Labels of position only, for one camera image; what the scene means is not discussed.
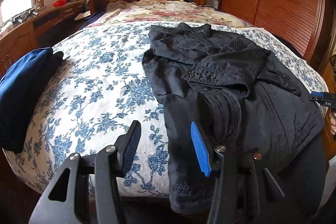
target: blue and white floral sheet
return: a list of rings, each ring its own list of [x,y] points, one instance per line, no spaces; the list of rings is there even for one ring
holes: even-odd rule
[[[143,53],[150,47],[151,25],[176,27],[179,22],[133,22],[83,29],[54,46],[65,61],[36,105],[24,151],[5,151],[15,174],[42,192],[62,162],[73,152],[97,153],[127,132],[133,120],[142,136],[131,171],[119,179],[124,196],[166,196],[168,139],[163,107],[155,100],[142,70]],[[309,91],[327,91],[322,77],[262,28],[237,32],[272,50]],[[324,116],[326,109],[321,108]],[[90,193],[94,196],[94,176]]]

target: metal screw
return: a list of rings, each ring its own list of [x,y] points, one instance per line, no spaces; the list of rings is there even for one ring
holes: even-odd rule
[[[224,145],[217,145],[216,146],[216,150],[218,152],[225,152],[226,151],[226,147]]]
[[[69,158],[71,159],[71,160],[75,160],[76,158],[78,158],[79,157],[79,154],[78,153],[72,153],[70,156],[69,156]]]
[[[260,154],[259,152],[254,153],[253,157],[254,157],[255,160],[262,160],[263,159],[262,154]]]
[[[109,145],[106,147],[106,152],[114,152],[116,149],[114,145]]]

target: floral blanket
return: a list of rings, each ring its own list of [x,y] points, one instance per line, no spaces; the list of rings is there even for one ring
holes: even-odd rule
[[[201,7],[195,3],[165,0],[140,0],[128,3],[121,0],[109,3],[107,12],[87,28],[135,21],[181,21],[236,28],[252,26],[233,15],[217,12],[212,7]]]
[[[118,179],[120,193],[168,195],[168,138],[163,107],[155,100],[141,61],[150,47],[151,25],[176,27],[179,23],[101,23],[55,45],[54,50],[63,51],[65,60],[36,105],[24,151],[20,154],[5,151],[15,174],[42,192],[71,153],[83,156],[97,153],[126,133],[133,120],[138,120],[142,136],[130,172]],[[306,61],[296,57],[264,29],[223,25],[212,28],[243,34],[273,51],[309,91],[328,90],[322,77]],[[321,113],[325,115],[326,109],[321,108]],[[94,193],[94,176],[91,176],[91,198]]]

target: dark pants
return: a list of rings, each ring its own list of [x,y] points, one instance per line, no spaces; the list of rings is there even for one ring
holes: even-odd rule
[[[320,205],[326,178],[322,137],[317,135],[279,176],[303,215],[315,213]]]

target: red object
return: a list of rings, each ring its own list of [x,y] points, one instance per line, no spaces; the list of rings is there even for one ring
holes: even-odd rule
[[[68,0],[58,0],[55,3],[53,3],[53,6],[55,8],[63,6],[65,3],[67,3]]]

